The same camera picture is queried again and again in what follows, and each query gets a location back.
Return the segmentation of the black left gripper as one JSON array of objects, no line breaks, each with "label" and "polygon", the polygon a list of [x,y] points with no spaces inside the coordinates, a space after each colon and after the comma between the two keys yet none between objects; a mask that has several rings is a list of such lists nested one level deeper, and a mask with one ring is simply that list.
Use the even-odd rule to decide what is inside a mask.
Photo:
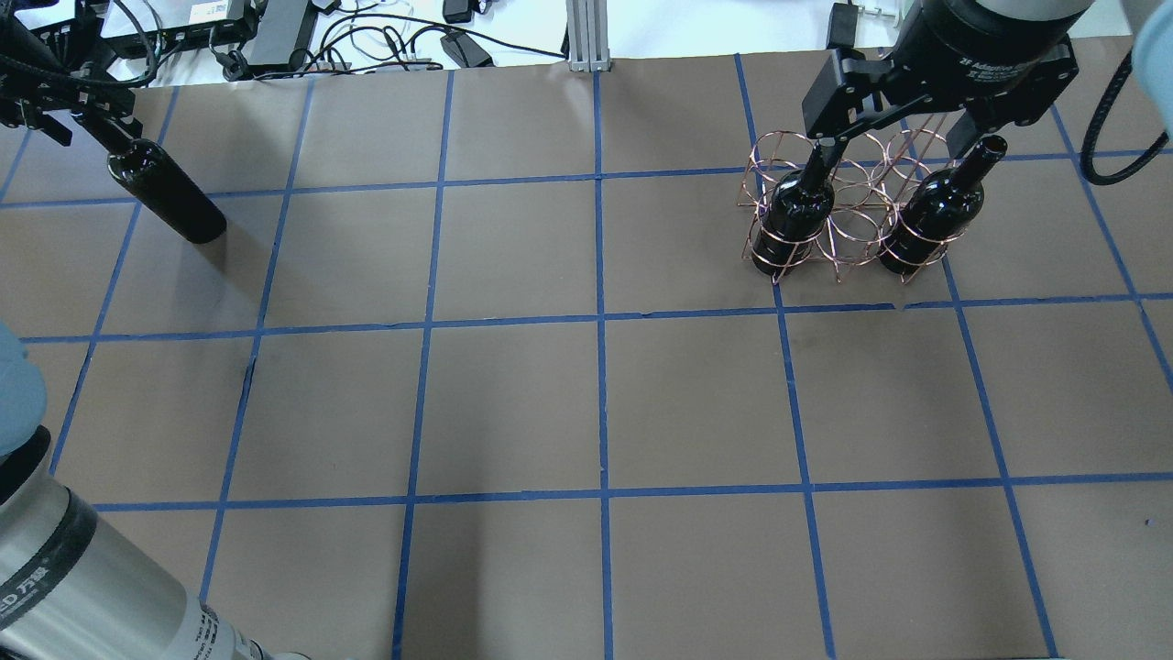
[{"label": "black left gripper", "polygon": [[134,118],[134,89],[147,79],[120,81],[91,59],[68,66],[50,45],[4,9],[4,127],[38,131],[60,147],[70,147],[74,131],[57,120],[70,113],[93,138],[106,145],[143,137]]}]

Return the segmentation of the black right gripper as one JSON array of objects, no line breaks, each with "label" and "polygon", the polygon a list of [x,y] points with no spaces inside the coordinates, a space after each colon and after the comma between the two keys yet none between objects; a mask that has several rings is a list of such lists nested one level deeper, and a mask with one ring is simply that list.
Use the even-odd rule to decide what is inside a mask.
[{"label": "black right gripper", "polygon": [[1078,18],[1078,1],[914,1],[887,56],[828,52],[804,97],[806,166],[832,166],[911,107],[964,109],[945,134],[950,161],[1006,124],[1035,124],[1080,72],[1069,38]]}]

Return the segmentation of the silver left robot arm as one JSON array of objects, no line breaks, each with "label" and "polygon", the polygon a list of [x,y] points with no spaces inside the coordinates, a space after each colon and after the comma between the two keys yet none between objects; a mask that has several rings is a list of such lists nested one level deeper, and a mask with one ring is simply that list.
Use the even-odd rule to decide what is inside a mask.
[{"label": "silver left robot arm", "polygon": [[[106,149],[106,166],[135,200],[179,237],[205,244],[226,220],[134,118],[134,89],[151,83],[162,45],[130,18],[147,72],[121,81],[68,67],[4,2],[4,125],[42,131],[62,147],[59,110]],[[5,659],[272,659],[126,539],[49,471],[47,392],[25,343],[4,329],[1,638]]]}]

